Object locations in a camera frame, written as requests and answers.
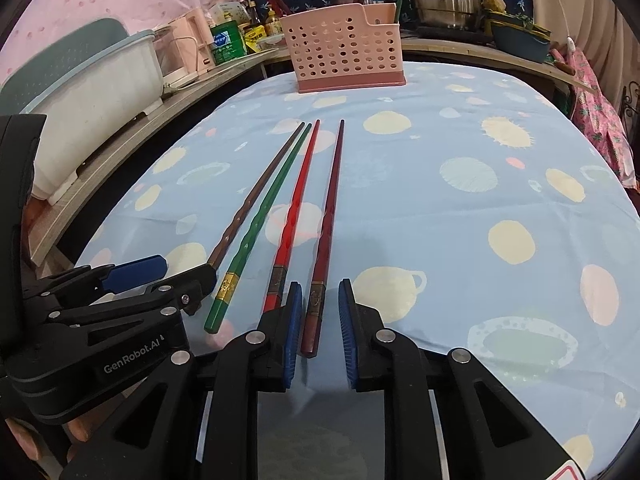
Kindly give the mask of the bright red twisted chopstick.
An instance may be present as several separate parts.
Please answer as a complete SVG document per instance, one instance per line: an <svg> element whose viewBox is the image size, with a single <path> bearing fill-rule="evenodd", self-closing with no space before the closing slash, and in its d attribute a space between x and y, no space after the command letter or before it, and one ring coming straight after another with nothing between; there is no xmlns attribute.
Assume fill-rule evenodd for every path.
<svg viewBox="0 0 640 480"><path fill-rule="evenodd" d="M281 304L284 285L286 282L286 274L288 274L288 265L290 264L297 230L300 208L302 208L304 192L311 166L311 159L314 154L314 144L316 144L319 129L320 120L317 119L311 130L311 137L296 180L291 205L290 208L288 208L288 215L286 216L285 225L281 233L280 246L277 250L276 258L274 258L267 295L265 296L265 301L262 305L262 312L269 312L277 309Z"/></svg>

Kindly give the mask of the maroon twisted chopstick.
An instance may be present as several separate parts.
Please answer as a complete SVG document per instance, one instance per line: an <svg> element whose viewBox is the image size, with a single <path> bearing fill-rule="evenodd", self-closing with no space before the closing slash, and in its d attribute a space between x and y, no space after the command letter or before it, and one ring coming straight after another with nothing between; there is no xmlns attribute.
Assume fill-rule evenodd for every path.
<svg viewBox="0 0 640 480"><path fill-rule="evenodd" d="M300 353L307 359L317 355L322 325L324 302L326 301L326 282L329 276L330 257L334 217L337 203L338 180L340 180L342 151L344 143L345 121L338 125L337 140L329 178L328 192L318 240L317 255L307 301Z"/></svg>

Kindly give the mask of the green chopstick gold band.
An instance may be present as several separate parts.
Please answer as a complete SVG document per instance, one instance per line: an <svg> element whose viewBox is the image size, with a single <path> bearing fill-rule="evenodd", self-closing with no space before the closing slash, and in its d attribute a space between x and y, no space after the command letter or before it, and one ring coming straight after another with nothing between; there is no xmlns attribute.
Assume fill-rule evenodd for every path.
<svg viewBox="0 0 640 480"><path fill-rule="evenodd" d="M264 199L260 203L256 214L253 219L250 220L250 226L240 241L239 249L232 258L232 261L222 278L218 292L214 298L214 302L209 309L207 318L204 322L204 330L206 333L216 334L219 332L229 304L231 304L236 286L238 286L240 277L246 266L248 257L250 256L258 234L266 221L267 214L270 211L274 200L278 196L280 188L282 188L282 184L310 130L311 124L305 124L302 133L294 141L292 148L288 150L284 159L281 160L278 168L274 170L277 171L277 174L272 179L270 187L268 188Z"/></svg>

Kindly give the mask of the brown chopstick gold band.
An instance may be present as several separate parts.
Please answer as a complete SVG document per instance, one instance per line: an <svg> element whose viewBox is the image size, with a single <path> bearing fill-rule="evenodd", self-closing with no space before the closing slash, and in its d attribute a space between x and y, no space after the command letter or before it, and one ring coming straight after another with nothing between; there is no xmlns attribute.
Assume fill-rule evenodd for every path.
<svg viewBox="0 0 640 480"><path fill-rule="evenodd" d="M238 234L240 227L242 226L248 213L252 209L255 203L255 200L258 199L258 196L260 195L265 185L271 178L272 174L274 173L274 170L276 170L280 165L281 160L284 159L284 156L286 155L288 150L292 148L294 141L302 133L304 125L305 124L303 122L300 122L297 125L294 132L288 137L288 140L285 141L285 144L281 146L277 154L274 155L273 159L271 159L270 164L264 170L264 172L259 177L259 179L254 184L254 186L250 189L250 192L245 197L245 200L242 203L242 206L234 214L231 222L227 226L227 229L224 230L218 244L214 247L212 253L209 255L209 258L207 259L207 263L212 268L214 269L219 268L220 264L222 263L222 260L224 260L224 257L227 255L228 249L231 246L233 240L235 239L236 234Z"/></svg>

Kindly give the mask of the blue dotted tablecloth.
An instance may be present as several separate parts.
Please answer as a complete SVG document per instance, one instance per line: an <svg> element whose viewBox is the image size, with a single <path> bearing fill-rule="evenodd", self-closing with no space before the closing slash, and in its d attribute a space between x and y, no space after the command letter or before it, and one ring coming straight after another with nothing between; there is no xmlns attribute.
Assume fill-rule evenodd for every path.
<svg viewBox="0 0 640 480"><path fill-rule="evenodd" d="M383 477L383 399L345 374L337 286L422 348L464 347L588 478L639 419L639 216L549 101L476 67L409 63L397 88L301 94L293 74L235 93L146 164L80 256L203 263L288 136L317 139L288 279L311 283L332 160L342 161L317 356L260 399L265 479Z"/></svg>

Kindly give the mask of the grey wooden shelf counter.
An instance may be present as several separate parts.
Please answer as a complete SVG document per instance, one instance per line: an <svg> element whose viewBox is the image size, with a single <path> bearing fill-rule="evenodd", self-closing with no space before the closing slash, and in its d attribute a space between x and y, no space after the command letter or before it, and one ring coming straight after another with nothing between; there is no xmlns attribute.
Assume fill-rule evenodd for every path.
<svg viewBox="0 0 640 480"><path fill-rule="evenodd" d="M215 68L193 86L172 94L148 116L136 119L114 133L79 169L78 177L64 190L60 199L54 205L44 208L32 225L28 236L32 263L38 268L44 265L88 200L114 171L161 128L206 96L253 68L263 68L267 63L287 61L289 58L288 50L274 48L228 62Z"/></svg>

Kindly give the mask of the white dish drainer box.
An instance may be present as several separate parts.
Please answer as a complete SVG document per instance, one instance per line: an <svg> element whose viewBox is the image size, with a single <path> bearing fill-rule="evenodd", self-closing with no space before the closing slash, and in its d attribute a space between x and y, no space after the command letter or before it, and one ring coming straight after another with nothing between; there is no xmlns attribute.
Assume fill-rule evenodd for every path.
<svg viewBox="0 0 640 480"><path fill-rule="evenodd" d="M32 196L55 204L78 168L140 114L162 104L163 75L151 29L128 34L100 18L50 44L1 87L1 113L47 117Z"/></svg>

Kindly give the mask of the green tin can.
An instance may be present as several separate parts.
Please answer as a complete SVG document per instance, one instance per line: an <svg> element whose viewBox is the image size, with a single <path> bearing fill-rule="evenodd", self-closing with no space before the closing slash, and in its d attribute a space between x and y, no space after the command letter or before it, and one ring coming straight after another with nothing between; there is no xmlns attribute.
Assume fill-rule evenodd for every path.
<svg viewBox="0 0 640 480"><path fill-rule="evenodd" d="M217 66L242 58L246 50L236 21L226 21L210 29L213 42L210 46Z"/></svg>

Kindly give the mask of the pink perforated utensil holder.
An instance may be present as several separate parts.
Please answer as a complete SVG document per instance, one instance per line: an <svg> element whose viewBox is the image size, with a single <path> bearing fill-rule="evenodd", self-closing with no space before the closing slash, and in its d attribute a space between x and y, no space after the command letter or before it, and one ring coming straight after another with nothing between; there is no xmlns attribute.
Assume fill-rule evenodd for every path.
<svg viewBox="0 0 640 480"><path fill-rule="evenodd" d="M347 3L281 18L302 93L403 86L393 3Z"/></svg>

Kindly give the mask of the pink electric kettle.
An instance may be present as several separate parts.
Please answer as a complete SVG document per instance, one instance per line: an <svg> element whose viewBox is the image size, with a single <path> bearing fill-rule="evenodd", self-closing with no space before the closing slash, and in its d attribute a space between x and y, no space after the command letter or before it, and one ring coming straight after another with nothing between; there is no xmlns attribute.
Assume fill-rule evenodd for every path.
<svg viewBox="0 0 640 480"><path fill-rule="evenodd" d="M210 50L213 38L205 13L201 8L195 8L175 18L169 22L169 26L174 30L176 37L192 36L198 43L197 63L194 63L193 44L183 44L180 48L186 56L189 70L198 70L199 75L204 75L215 67L215 61Z"/></svg>

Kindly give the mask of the yellow packet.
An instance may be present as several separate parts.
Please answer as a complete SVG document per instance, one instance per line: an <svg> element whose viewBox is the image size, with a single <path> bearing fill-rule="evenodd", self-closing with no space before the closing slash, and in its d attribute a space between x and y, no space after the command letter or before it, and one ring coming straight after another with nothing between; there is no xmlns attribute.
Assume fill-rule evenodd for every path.
<svg viewBox="0 0 640 480"><path fill-rule="evenodd" d="M267 33L264 26L259 25L252 28L246 28L243 32L243 40L245 47L252 53L259 53L262 50L260 46L260 40L266 38Z"/></svg>

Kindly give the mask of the yellow oil bottle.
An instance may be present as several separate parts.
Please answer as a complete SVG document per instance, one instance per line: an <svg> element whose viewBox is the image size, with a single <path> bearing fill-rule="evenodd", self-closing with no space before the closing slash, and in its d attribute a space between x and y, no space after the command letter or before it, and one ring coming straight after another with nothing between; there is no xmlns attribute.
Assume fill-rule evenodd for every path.
<svg viewBox="0 0 640 480"><path fill-rule="evenodd" d="M268 36L277 36L282 34L280 18L278 18L277 13L274 12L273 9L269 10L264 26Z"/></svg>

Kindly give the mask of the pink floral cloth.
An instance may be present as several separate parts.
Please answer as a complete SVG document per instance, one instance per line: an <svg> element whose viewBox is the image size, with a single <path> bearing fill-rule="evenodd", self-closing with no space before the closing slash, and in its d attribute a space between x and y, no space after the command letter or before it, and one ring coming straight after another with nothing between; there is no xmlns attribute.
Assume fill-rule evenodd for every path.
<svg viewBox="0 0 640 480"><path fill-rule="evenodd" d="M634 160L623 123L602 93L588 58L578 47L568 47L565 61L574 68L577 80L591 89L591 92L576 91L572 122L608 163L623 187L636 188Z"/></svg>

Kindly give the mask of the dark blue basin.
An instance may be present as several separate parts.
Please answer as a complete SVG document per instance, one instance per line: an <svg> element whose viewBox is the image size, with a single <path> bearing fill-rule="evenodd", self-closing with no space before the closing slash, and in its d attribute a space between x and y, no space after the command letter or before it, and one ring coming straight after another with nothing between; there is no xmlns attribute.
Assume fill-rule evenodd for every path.
<svg viewBox="0 0 640 480"><path fill-rule="evenodd" d="M491 11L487 15L492 38L502 52L543 63L548 56L550 32L529 18Z"/></svg>

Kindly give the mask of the beige curtain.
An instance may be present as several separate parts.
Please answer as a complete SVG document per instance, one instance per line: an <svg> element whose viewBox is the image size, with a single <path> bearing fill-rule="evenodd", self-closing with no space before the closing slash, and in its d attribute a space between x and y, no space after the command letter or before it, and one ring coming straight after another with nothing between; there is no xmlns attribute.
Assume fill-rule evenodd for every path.
<svg viewBox="0 0 640 480"><path fill-rule="evenodd" d="M603 94L614 106L639 79L639 41L613 0L533 0L534 21L551 38L570 38L585 53Z"/></svg>

